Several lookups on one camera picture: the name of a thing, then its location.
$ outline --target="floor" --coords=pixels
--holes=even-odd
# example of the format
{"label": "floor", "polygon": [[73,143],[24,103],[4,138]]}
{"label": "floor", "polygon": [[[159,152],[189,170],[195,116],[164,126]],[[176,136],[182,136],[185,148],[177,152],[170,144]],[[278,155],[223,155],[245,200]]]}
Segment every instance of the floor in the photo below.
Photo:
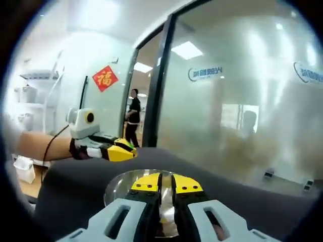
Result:
{"label": "floor", "polygon": [[37,198],[41,187],[41,173],[43,172],[43,176],[44,176],[46,174],[47,168],[34,165],[34,169],[35,169],[35,175],[36,175],[34,182],[32,184],[29,184],[20,180],[19,184],[24,194]]}

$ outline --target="silver plate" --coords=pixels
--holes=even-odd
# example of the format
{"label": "silver plate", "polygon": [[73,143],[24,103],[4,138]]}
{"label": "silver plate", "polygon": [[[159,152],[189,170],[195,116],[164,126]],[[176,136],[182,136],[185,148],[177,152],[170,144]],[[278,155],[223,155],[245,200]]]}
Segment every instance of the silver plate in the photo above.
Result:
{"label": "silver plate", "polygon": [[174,206],[172,202],[172,185],[169,171],[162,170],[133,170],[115,177],[107,186],[104,195],[104,204],[108,205],[117,198],[125,198],[132,184],[139,178],[160,172],[163,174],[161,186],[160,225],[156,237],[178,236],[177,227],[174,222]]}

